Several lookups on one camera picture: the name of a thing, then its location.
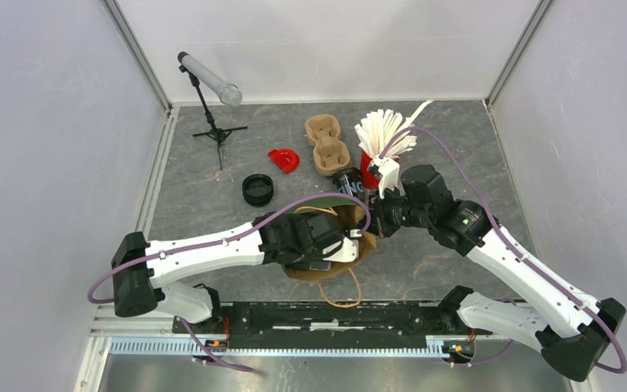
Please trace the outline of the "brown paper bag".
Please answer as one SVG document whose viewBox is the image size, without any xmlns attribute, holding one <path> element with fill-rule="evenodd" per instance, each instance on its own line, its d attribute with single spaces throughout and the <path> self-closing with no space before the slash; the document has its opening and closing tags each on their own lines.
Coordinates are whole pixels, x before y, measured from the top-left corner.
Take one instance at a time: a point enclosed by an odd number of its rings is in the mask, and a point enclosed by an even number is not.
<svg viewBox="0 0 627 392">
<path fill-rule="evenodd" d="M 349 229 L 350 234 L 353 229 L 361 229 L 366 218 L 365 211 L 357 204 L 337 205 L 331 207 L 314 207 L 313 205 L 304 205 L 297 207 L 294 213 L 319 212 L 323 215 L 332 216 L 342 226 L 343 229 Z M 371 230 L 361 233 L 359 236 L 354 235 L 351 238 L 355 244 L 355 249 L 349 254 L 353 257 L 351 261 L 326 261 L 329 266 L 312 266 L 312 262 L 304 266 L 285 266 L 283 271 L 288 278 L 304 282 L 315 282 L 323 300 L 330 306 L 339 309 L 350 309 L 359 306 L 362 302 L 362 289 L 358 277 L 355 274 L 354 267 L 360 264 L 367 256 L 371 255 L 377 247 L 376 237 Z M 357 297 L 347 301 L 334 301 L 326 293 L 324 284 L 325 280 L 335 278 L 343 273 L 349 273 L 356 289 Z"/>
</svg>

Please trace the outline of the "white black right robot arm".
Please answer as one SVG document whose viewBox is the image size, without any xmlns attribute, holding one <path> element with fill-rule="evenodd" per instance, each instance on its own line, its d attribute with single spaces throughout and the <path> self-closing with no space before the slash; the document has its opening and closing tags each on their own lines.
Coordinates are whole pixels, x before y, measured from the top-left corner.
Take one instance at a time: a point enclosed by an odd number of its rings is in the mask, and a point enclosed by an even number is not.
<svg viewBox="0 0 627 392">
<path fill-rule="evenodd" d="M 438 320 L 450 333 L 466 327 L 494 332 L 539 352 L 562 376 L 585 381 L 616 332 L 626 308 L 599 300 L 554 273 L 474 201 L 453 197 L 431 165 L 400 171 L 393 159 L 376 159 L 368 171 L 379 181 L 371 200 L 375 234 L 388 238 L 402 227 L 426 229 L 441 246 L 490 271 L 528 304 L 492 300 L 454 287 L 440 302 Z"/>
</svg>

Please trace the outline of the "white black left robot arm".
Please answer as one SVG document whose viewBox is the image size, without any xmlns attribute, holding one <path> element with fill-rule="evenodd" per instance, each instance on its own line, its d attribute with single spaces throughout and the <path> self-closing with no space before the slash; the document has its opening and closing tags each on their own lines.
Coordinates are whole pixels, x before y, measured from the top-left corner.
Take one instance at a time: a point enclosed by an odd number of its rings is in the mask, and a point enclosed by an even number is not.
<svg viewBox="0 0 627 392">
<path fill-rule="evenodd" d="M 267 214 L 220 233 L 176 241 L 148 242 L 143 233 L 130 233 L 111 263 L 117 271 L 112 277 L 114 313 L 130 318 L 157 310 L 215 332 L 224 322 L 216 290 L 189 286 L 183 278 L 271 263 L 324 270 L 355 261 L 358 245 L 336 216 L 316 212 Z"/>
</svg>

